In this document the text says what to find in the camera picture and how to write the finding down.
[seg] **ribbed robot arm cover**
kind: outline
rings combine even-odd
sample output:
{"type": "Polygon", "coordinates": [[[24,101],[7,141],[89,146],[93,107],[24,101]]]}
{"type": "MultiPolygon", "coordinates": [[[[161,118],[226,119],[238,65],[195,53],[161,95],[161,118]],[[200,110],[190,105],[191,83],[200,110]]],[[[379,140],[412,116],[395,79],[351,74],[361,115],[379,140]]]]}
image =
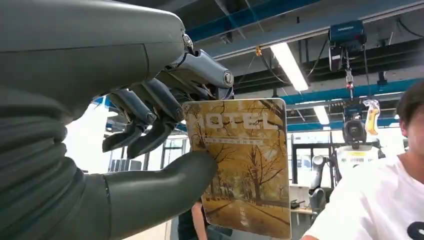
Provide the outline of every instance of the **ribbed robot arm cover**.
{"type": "Polygon", "coordinates": [[[189,209],[217,170],[191,152],[162,171],[84,175],[65,157],[60,103],[6,87],[0,96],[0,239],[123,239],[189,209]]]}

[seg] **humanoid robot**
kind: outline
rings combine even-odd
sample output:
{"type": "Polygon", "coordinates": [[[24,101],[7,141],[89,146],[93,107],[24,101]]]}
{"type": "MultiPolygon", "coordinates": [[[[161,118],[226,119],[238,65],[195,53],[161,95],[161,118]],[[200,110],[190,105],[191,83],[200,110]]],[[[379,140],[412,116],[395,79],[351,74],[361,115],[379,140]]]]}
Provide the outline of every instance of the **humanoid robot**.
{"type": "Polygon", "coordinates": [[[352,104],[350,102],[350,104],[350,106],[344,108],[342,132],[345,144],[335,149],[329,157],[317,155],[312,158],[312,176],[314,177],[309,188],[310,207],[315,213],[312,220],[324,209],[329,193],[331,193],[321,187],[323,169],[326,164],[333,169],[336,186],[342,176],[348,175],[353,168],[385,157],[379,141],[367,143],[367,131],[361,121],[361,108],[358,108],[358,103],[352,104]]]}
{"type": "Polygon", "coordinates": [[[118,240],[191,208],[217,170],[207,152],[161,171],[83,174],[62,143],[65,125],[106,94],[129,123],[103,150],[128,146],[130,158],[183,119],[170,88],[232,97],[232,74],[194,51],[176,15],[109,0],[2,0],[0,23],[0,239],[118,240]]]}

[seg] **cable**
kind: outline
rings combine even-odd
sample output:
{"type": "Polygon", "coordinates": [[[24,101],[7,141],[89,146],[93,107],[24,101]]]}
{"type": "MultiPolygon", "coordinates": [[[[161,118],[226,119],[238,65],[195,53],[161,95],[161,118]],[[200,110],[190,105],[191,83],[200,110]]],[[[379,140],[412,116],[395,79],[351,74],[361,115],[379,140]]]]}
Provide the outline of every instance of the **cable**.
{"type": "Polygon", "coordinates": [[[424,38],[424,36],[423,35],[421,35],[421,34],[418,34],[418,33],[415,33],[415,32],[413,32],[413,31],[411,31],[402,21],[401,21],[401,19],[399,18],[399,19],[397,19],[397,22],[402,26],[402,28],[404,28],[408,33],[410,33],[410,34],[412,34],[412,35],[414,35],[414,36],[416,36],[416,37],[419,37],[419,38],[424,38]]]}
{"type": "Polygon", "coordinates": [[[363,61],[365,64],[365,76],[366,76],[366,82],[368,83],[368,98],[371,97],[371,86],[370,86],[370,78],[368,76],[368,64],[367,64],[367,46],[363,45],[363,61]]]}
{"type": "Polygon", "coordinates": [[[263,62],[263,64],[265,65],[265,67],[268,69],[268,71],[270,71],[270,72],[272,73],[272,75],[273,75],[276,79],[278,79],[280,82],[282,82],[282,83],[284,83],[284,84],[288,84],[288,82],[286,82],[286,81],[282,80],[281,78],[279,78],[279,77],[278,77],[278,76],[274,73],[274,71],[271,69],[270,65],[268,65],[267,60],[265,60],[265,57],[264,57],[262,54],[260,54],[259,56],[260,56],[260,59],[262,59],[262,62],[263,62]]]}
{"type": "Polygon", "coordinates": [[[247,75],[247,73],[248,73],[249,69],[251,69],[251,66],[252,66],[253,61],[255,60],[255,57],[256,57],[256,55],[254,55],[254,56],[252,57],[252,60],[250,61],[249,66],[247,67],[246,71],[244,71],[243,76],[240,78],[240,81],[238,81],[238,82],[237,82],[237,84],[241,83],[241,82],[245,79],[245,77],[246,77],[246,75],[247,75]]]}
{"type": "Polygon", "coordinates": [[[311,75],[311,73],[314,71],[315,67],[317,66],[318,62],[320,61],[321,55],[323,54],[324,48],[326,47],[328,40],[329,40],[328,38],[325,39],[324,44],[321,47],[321,51],[319,52],[318,58],[316,59],[315,63],[313,64],[313,67],[310,70],[310,72],[307,74],[307,77],[309,77],[309,75],[311,75]]]}

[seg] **blue steel beam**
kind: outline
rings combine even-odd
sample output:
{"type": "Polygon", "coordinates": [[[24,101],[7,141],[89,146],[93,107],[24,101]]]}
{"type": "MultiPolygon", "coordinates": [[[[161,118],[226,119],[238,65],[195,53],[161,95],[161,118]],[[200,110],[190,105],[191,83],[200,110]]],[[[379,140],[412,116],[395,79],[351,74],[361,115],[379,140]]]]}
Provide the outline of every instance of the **blue steel beam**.
{"type": "MultiPolygon", "coordinates": [[[[402,81],[393,81],[389,82],[385,86],[378,86],[377,84],[356,86],[354,88],[353,96],[355,98],[361,96],[368,96],[370,91],[371,95],[378,94],[391,94],[398,92],[405,92],[410,86],[419,81],[424,81],[424,78],[415,78],[402,81]]],[[[325,91],[317,91],[311,93],[304,93],[302,95],[289,95],[282,96],[281,98],[285,101],[286,105],[301,104],[305,102],[314,102],[314,101],[330,101],[333,99],[348,99],[350,98],[350,92],[345,88],[331,89],[325,91]]]]}
{"type": "Polygon", "coordinates": [[[207,39],[219,34],[227,33],[257,21],[284,14],[320,0],[269,0],[258,5],[246,8],[201,26],[187,30],[193,41],[207,39]]]}
{"type": "Polygon", "coordinates": [[[247,39],[238,39],[233,44],[217,42],[202,47],[199,43],[198,46],[216,60],[222,60],[254,52],[256,46],[266,48],[280,42],[293,42],[323,35],[328,32],[330,26],[335,24],[352,20],[363,20],[368,23],[420,8],[424,8],[422,0],[321,1],[317,7],[311,9],[306,7],[294,14],[288,13],[287,19],[301,16],[299,24],[293,24],[293,21],[288,20],[273,27],[272,31],[252,33],[247,36],[247,39]]]}
{"type": "MultiPolygon", "coordinates": [[[[379,128],[387,128],[390,124],[398,123],[399,120],[394,118],[381,118],[377,120],[377,126],[379,128]]],[[[330,124],[325,125],[330,127],[331,130],[341,130],[343,128],[343,121],[332,121],[330,124]]],[[[287,132],[310,132],[323,130],[323,125],[319,122],[302,122],[287,125],[287,132]]]]}

